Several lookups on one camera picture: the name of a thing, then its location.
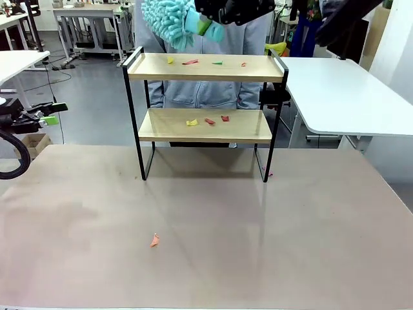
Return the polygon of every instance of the person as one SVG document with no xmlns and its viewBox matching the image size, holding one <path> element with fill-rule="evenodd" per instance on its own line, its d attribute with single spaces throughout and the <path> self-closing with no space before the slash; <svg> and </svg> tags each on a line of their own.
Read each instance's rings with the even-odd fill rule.
<svg viewBox="0 0 413 310">
<path fill-rule="evenodd" d="M 178 53 L 149 29 L 142 2 L 136 0 L 135 5 L 136 46 L 142 46 L 145 52 Z M 194 45 L 183 53 L 263 55 L 267 18 L 264 15 L 242 26 L 225 26 L 224 39 L 219 43 L 194 35 Z M 260 86 L 229 81 L 148 81 L 152 108 L 258 109 Z"/>
</svg>

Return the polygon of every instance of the concrete floor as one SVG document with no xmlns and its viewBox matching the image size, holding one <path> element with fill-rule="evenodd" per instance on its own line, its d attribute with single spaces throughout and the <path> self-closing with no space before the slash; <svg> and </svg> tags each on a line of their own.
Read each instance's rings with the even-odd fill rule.
<svg viewBox="0 0 413 310">
<path fill-rule="evenodd" d="M 46 43 L 45 48 L 51 51 L 51 61 L 58 65 L 64 56 L 57 32 L 42 32 L 41 39 Z M 66 102 L 69 111 L 61 113 L 61 125 L 66 144 L 81 145 L 134 145 L 134 135 L 128 102 L 125 92 L 125 84 L 120 68 L 112 57 L 88 56 L 86 60 L 75 60 L 75 69 L 63 71 L 50 71 L 50 81 L 62 81 L 69 76 L 68 81 L 62 81 L 52 85 L 52 89 L 58 101 Z M 20 74 L 25 89 L 30 89 L 47 84 L 46 72 L 22 72 Z M 13 88 L 9 82 L 2 85 L 3 88 Z M 138 123 L 141 123 L 146 112 L 145 93 L 142 82 L 132 82 L 134 104 Z M 51 91 L 47 86 L 28 90 L 26 95 L 31 104 L 52 101 Z M 284 107 L 282 118 L 292 128 L 296 115 L 294 104 Z M 265 110 L 268 123 L 273 124 L 275 111 Z M 60 126 L 52 126 L 44 129 L 55 144 L 63 142 Z M 337 148 L 337 141 L 306 142 L 305 135 L 309 131 L 304 127 L 299 139 L 303 148 Z M 288 147 L 290 140 L 289 131 L 282 124 L 279 125 L 276 147 Z M 12 147 L 0 141 L 0 158 L 15 158 Z M 413 186 L 406 184 L 392 184 L 403 200 L 413 208 Z"/>
</svg>

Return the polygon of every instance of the white wall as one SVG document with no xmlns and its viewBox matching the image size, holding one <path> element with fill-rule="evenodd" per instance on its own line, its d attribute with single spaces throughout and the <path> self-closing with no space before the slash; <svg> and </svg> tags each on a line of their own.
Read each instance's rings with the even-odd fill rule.
<svg viewBox="0 0 413 310">
<path fill-rule="evenodd" d="M 412 0 L 394 1 L 370 69 L 410 103 L 413 103 L 412 12 Z M 374 138 L 366 157 L 388 182 L 413 183 L 413 138 Z"/>
</svg>

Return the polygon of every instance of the white desk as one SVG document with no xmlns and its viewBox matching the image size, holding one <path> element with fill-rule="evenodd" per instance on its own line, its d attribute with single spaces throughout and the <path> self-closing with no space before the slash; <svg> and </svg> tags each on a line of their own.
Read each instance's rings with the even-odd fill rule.
<svg viewBox="0 0 413 310">
<path fill-rule="evenodd" d="M 54 8 L 53 14 L 55 17 L 57 29 L 59 31 L 60 40 L 62 42 L 63 49 L 66 55 L 67 63 L 73 60 L 70 57 L 70 49 L 75 52 L 90 52 L 90 53 L 119 53 L 120 63 L 125 60 L 126 52 L 133 48 L 133 43 L 130 42 L 130 38 L 127 35 L 128 30 L 125 25 L 125 12 L 120 9 L 120 5 L 111 4 L 86 4 L 81 8 Z M 61 18 L 62 29 L 59 25 L 57 18 Z M 90 31 L 92 33 L 93 42 L 95 44 L 94 48 L 81 48 L 77 47 L 77 42 L 81 39 L 78 31 L 81 29 L 79 18 L 86 18 L 94 20 L 94 23 L 90 23 Z M 117 43 L 117 50 L 103 48 L 103 41 L 106 40 L 105 37 L 105 24 L 103 18 L 109 18 L 114 22 L 115 36 Z M 73 43 L 71 40 L 65 42 L 63 39 L 63 33 L 65 37 L 70 37 L 70 32 L 72 33 Z"/>
<path fill-rule="evenodd" d="M 24 69 L 50 55 L 49 51 L 36 50 L 5 50 L 0 51 L 0 85 L 13 78 L 21 104 L 28 108 L 30 104 L 26 98 L 25 90 L 17 76 Z"/>
<path fill-rule="evenodd" d="M 19 29 L 19 34 L 20 34 L 23 47 L 25 48 L 25 50 L 28 50 L 26 37 L 23 34 L 23 29 L 21 28 L 21 24 L 20 24 L 20 19 L 26 18 L 27 16 L 28 16 L 27 14 L 13 15 L 10 17 L 6 17 L 4 14 L 0 15 L 0 30 L 5 31 L 8 47 L 10 47 L 10 50 L 13 50 L 13 45 L 12 45 L 12 41 L 10 40 L 10 36 L 8 35 L 7 29 L 12 26 L 17 26 L 17 28 Z"/>
<path fill-rule="evenodd" d="M 290 147 L 304 121 L 316 134 L 338 134 L 364 151 L 373 136 L 413 136 L 413 106 L 353 61 L 284 57 L 296 102 Z"/>
</svg>

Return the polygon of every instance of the wooden shelf board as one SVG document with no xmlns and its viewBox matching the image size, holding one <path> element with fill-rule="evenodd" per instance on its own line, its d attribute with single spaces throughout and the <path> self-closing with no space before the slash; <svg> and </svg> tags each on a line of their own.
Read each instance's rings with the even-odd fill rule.
<svg viewBox="0 0 413 310">
<path fill-rule="evenodd" d="M 224 122 L 222 116 L 229 116 Z M 212 119 L 209 125 L 205 118 Z M 199 125 L 187 126 L 197 119 Z M 150 108 L 139 129 L 141 141 L 270 143 L 271 131 L 261 110 Z"/>
<path fill-rule="evenodd" d="M 167 58 L 174 58 L 168 64 Z M 182 65 L 198 59 L 198 63 Z M 222 65 L 212 63 L 222 61 Z M 130 66 L 130 79 L 280 83 L 284 73 L 270 56 L 143 53 Z"/>
</svg>

